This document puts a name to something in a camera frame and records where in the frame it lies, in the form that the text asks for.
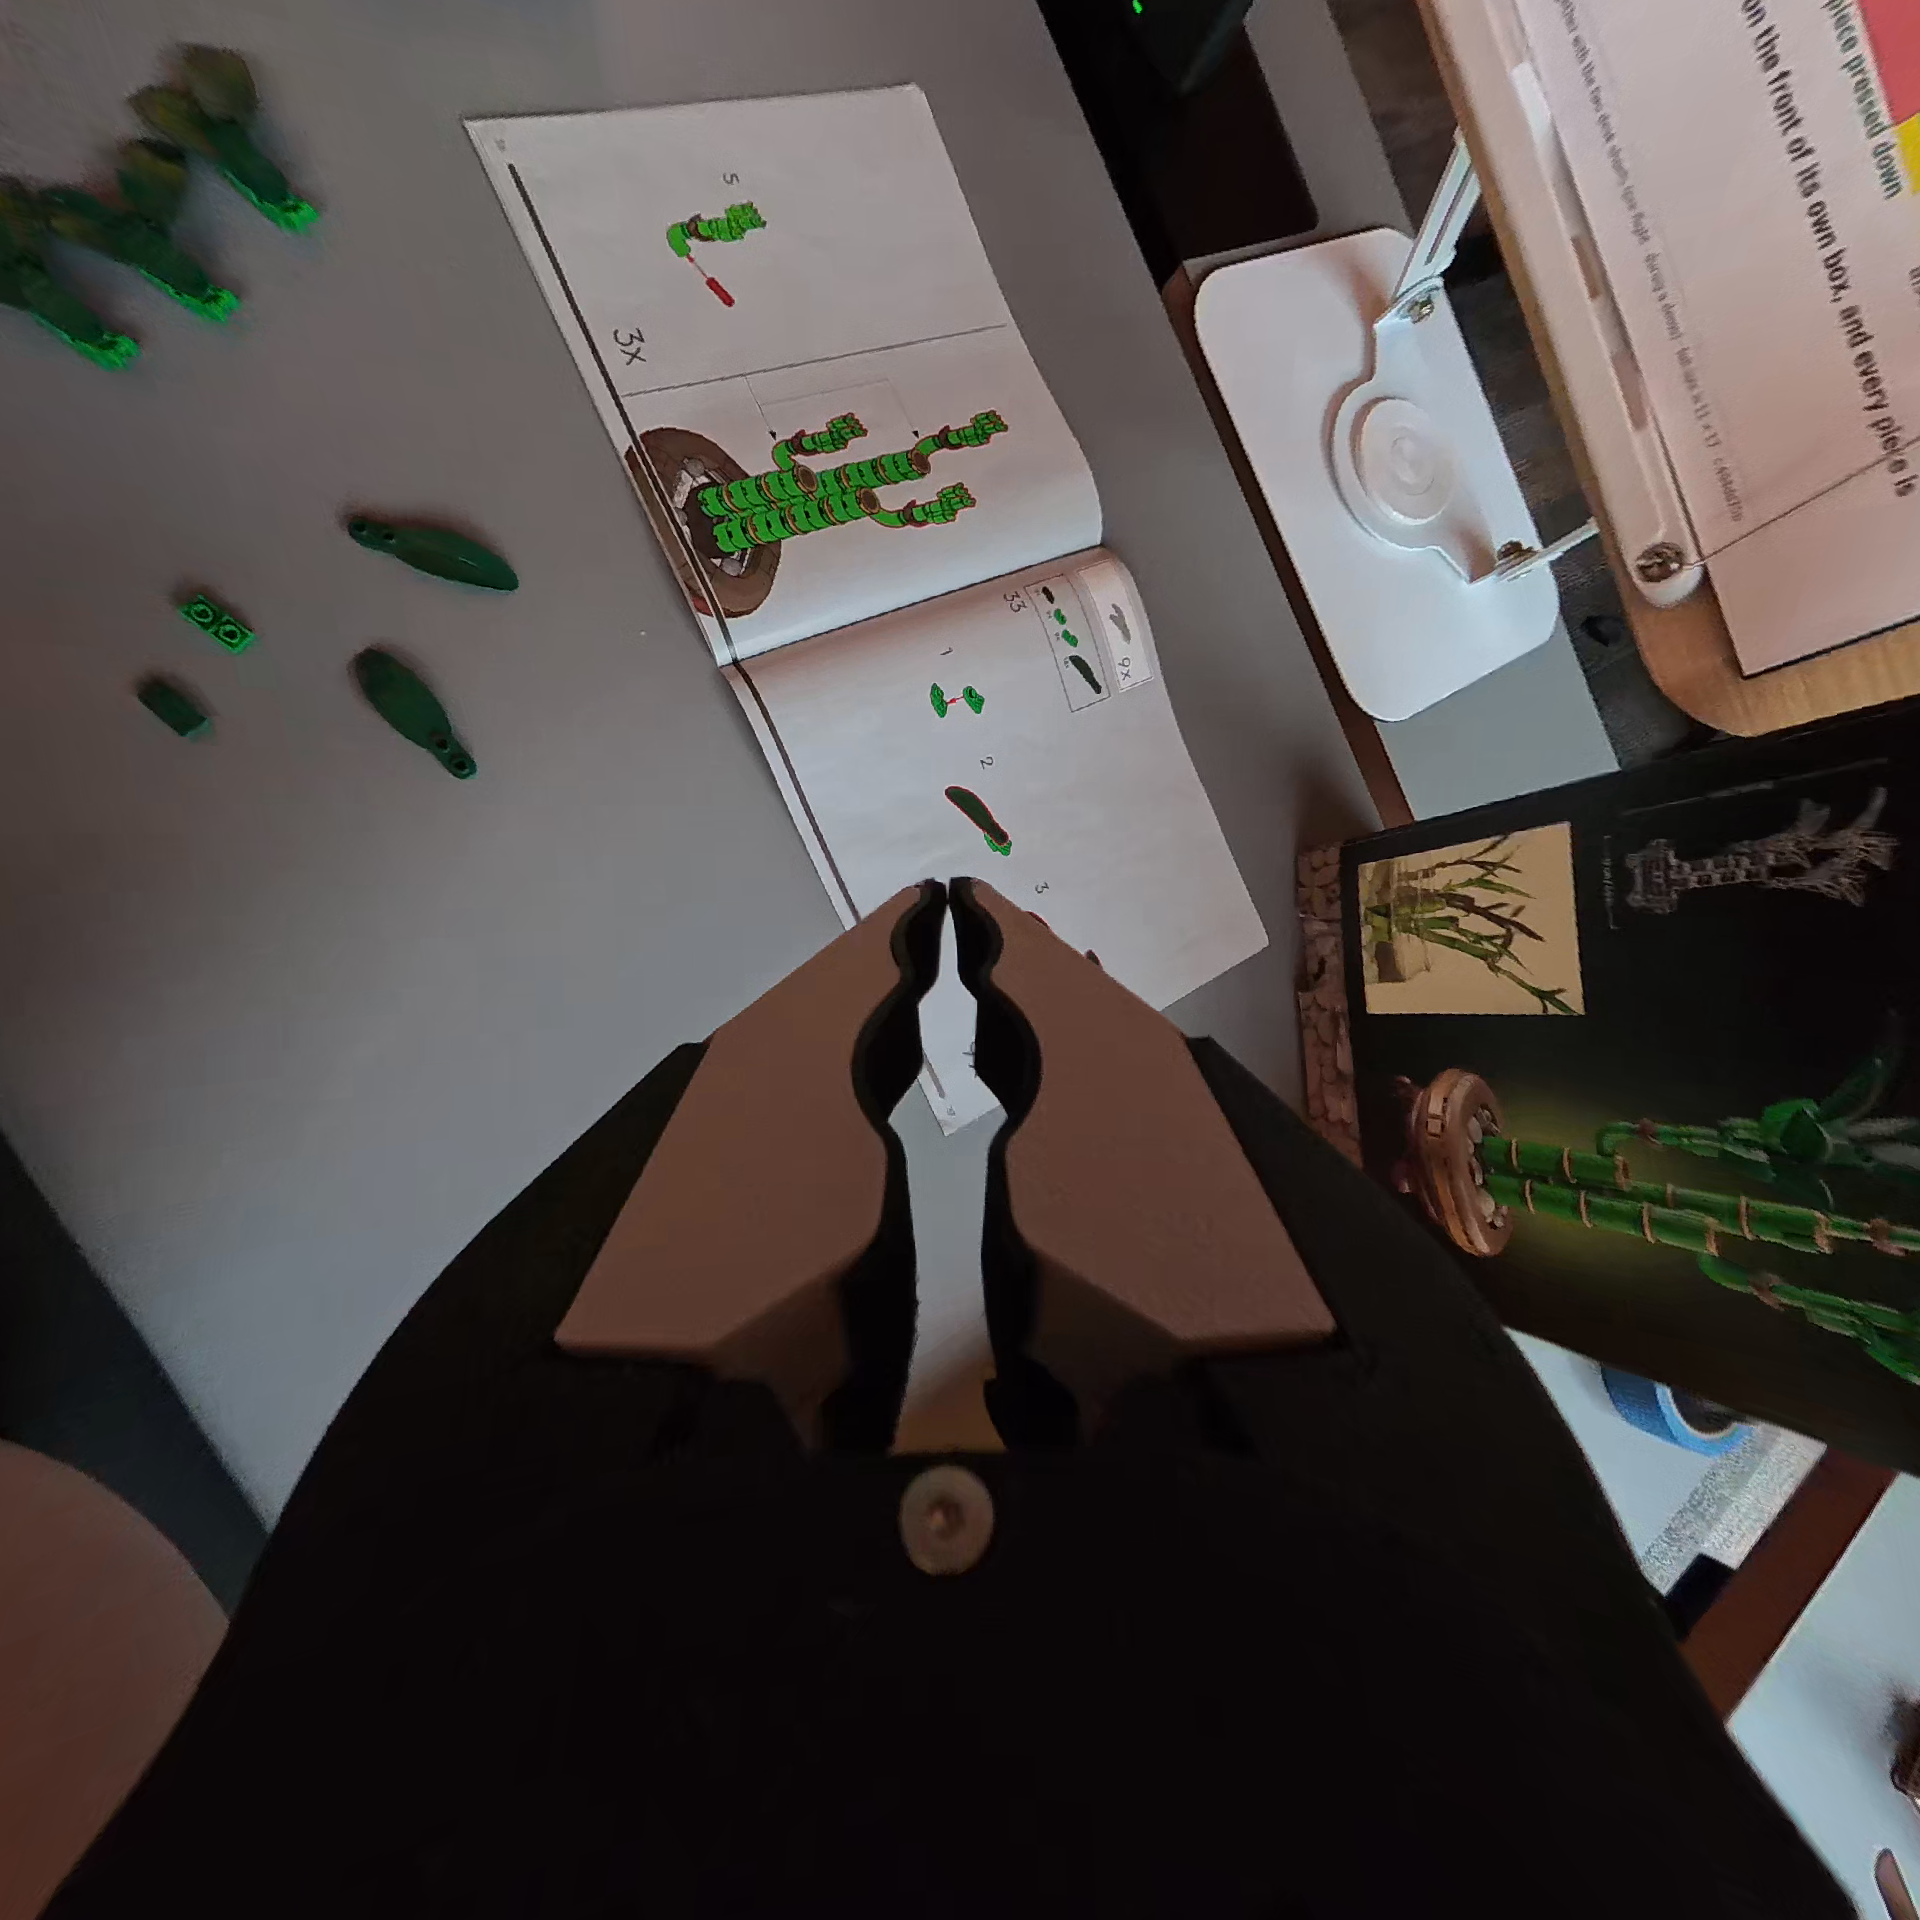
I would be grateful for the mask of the green lego leaf assembly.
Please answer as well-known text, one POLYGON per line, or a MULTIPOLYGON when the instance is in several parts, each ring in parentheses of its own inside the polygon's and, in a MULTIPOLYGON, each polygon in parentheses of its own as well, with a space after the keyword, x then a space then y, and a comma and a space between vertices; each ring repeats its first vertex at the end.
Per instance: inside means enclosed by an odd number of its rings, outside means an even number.
POLYGON ((60 282, 48 253, 53 240, 38 191, 1 180, 1 306, 25 312, 96 367, 129 367, 140 358, 137 340, 60 282))
POLYGON ((224 324, 239 296, 212 279, 175 236, 185 205, 188 155, 167 139, 132 136, 114 167, 114 198, 80 186, 36 191, 48 231, 71 246, 137 272, 189 312, 224 324))
POLYGON ((206 44, 175 47, 170 78, 129 93, 128 106, 161 144, 204 159, 281 231, 304 232, 319 222, 319 207, 257 144, 256 78, 234 51, 206 44))

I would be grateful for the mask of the blue tape roll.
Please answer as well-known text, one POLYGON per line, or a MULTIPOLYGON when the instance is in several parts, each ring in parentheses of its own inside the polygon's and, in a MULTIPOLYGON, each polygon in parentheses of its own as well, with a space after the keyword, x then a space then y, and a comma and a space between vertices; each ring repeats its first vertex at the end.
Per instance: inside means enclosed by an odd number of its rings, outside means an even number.
POLYGON ((1727 1456, 1757 1428, 1713 1399, 1614 1364, 1600 1364, 1598 1378, 1614 1412, 1629 1428, 1694 1456, 1727 1456))

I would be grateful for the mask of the dark lego set box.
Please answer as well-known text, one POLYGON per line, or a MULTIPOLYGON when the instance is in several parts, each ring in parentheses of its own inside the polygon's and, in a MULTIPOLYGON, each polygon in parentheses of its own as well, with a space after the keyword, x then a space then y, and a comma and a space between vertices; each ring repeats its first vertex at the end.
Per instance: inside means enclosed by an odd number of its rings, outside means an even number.
POLYGON ((1914 699, 1298 858, 1311 1117, 1512 1331, 1917 1467, 1914 699))

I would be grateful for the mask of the dark green lego leaf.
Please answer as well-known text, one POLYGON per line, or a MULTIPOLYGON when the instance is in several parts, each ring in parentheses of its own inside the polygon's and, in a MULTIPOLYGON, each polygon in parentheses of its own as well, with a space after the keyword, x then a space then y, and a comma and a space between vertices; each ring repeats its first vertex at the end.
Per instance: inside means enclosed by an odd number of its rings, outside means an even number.
POLYGON ((445 525, 354 514, 344 531, 366 550, 450 584, 484 591, 513 591, 521 584, 513 565, 445 525))
POLYGON ((400 739, 428 751, 457 779, 474 775, 474 759, 445 707, 410 664, 370 644, 352 658, 352 682, 370 710, 400 739))

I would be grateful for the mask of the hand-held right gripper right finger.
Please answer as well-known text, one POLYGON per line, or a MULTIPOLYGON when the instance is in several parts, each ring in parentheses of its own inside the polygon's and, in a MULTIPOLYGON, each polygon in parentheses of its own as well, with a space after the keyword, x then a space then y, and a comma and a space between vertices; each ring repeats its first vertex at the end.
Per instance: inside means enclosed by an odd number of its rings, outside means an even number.
POLYGON ((980 1228, 999 1438, 1068 1448, 1141 1380, 1330 1343, 1185 1034, 985 879, 953 879, 949 910, 1001 1106, 980 1228))

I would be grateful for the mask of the lego instruction booklet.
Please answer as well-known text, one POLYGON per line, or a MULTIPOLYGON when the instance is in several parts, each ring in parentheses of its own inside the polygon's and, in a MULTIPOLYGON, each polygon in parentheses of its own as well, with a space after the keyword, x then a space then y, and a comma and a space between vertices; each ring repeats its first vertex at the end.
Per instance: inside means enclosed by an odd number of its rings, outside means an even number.
POLYGON ((924 91, 463 131, 838 918, 988 879, 1159 1011, 1260 952, 924 91))

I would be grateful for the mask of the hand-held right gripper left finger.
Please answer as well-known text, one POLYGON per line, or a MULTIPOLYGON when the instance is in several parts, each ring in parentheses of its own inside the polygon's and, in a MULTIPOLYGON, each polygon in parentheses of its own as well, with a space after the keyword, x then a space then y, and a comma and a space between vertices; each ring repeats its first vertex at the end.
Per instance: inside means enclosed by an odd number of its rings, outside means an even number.
POLYGON ((566 1355, 764 1386, 810 1445, 892 1448, 919 1335, 893 1114, 945 904, 904 887, 710 1034, 560 1319, 566 1355))

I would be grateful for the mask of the wooden stand board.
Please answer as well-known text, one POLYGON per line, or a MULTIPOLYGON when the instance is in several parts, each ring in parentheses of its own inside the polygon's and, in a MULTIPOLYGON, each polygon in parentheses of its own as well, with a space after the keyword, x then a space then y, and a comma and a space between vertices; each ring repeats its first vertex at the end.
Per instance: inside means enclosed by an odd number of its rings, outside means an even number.
POLYGON ((1914 698, 1914 620, 1746 677, 1700 565, 1658 582, 1640 575, 1656 546, 1679 543, 1681 498, 1655 422, 1631 418, 1615 301, 1600 285, 1564 144, 1548 131, 1548 110, 1528 106, 1535 86, 1519 82, 1530 68, 1519 12, 1422 2, 1418 15, 1593 541, 1648 677, 1676 709, 1730 736, 1797 728, 1914 698))

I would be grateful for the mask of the printed instruction sheet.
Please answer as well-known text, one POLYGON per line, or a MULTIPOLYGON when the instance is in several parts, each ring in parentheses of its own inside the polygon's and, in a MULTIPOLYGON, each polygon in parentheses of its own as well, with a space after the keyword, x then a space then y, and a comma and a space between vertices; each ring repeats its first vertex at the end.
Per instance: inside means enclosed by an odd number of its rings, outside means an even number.
POLYGON ((1743 679, 1917 610, 1917 4, 1517 4, 1743 679))

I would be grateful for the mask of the black box device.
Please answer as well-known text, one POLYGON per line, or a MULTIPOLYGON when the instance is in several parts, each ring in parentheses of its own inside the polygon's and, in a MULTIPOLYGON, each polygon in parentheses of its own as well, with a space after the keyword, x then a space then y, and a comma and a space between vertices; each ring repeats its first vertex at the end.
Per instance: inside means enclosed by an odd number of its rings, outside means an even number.
POLYGON ((1245 32, 1248 2, 1039 2, 1157 290, 1308 236, 1317 203, 1245 32))

